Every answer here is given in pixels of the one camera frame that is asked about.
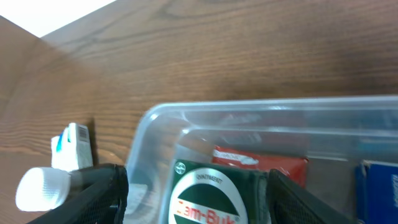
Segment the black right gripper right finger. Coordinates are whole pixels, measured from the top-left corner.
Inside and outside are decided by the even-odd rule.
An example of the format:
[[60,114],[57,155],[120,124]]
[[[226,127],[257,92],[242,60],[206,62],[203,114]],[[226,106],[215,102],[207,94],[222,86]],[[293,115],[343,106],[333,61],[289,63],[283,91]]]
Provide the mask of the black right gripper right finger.
[[352,224],[277,169],[268,175],[267,207],[272,224]]

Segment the green Zam-Buk ointment box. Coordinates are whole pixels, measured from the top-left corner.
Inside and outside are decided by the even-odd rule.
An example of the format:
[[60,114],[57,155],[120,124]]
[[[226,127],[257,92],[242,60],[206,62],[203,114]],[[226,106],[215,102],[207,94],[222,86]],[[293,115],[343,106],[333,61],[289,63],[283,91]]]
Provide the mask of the green Zam-Buk ointment box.
[[270,223],[267,174],[179,159],[167,223]]

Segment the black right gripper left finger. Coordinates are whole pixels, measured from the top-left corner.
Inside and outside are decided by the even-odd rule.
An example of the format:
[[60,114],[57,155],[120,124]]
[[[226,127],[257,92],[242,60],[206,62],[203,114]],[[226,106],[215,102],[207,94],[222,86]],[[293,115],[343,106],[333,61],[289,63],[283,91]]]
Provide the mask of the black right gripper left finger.
[[70,172],[66,201],[36,224],[122,224],[129,184],[124,166],[101,164]]

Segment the red medicine box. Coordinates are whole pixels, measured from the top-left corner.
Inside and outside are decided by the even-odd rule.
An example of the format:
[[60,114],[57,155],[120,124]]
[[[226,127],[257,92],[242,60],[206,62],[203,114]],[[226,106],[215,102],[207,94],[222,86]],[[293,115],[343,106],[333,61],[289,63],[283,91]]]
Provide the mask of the red medicine box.
[[277,169],[299,186],[304,188],[306,185],[308,159],[305,157],[255,154],[216,146],[213,150],[212,163],[264,172]]

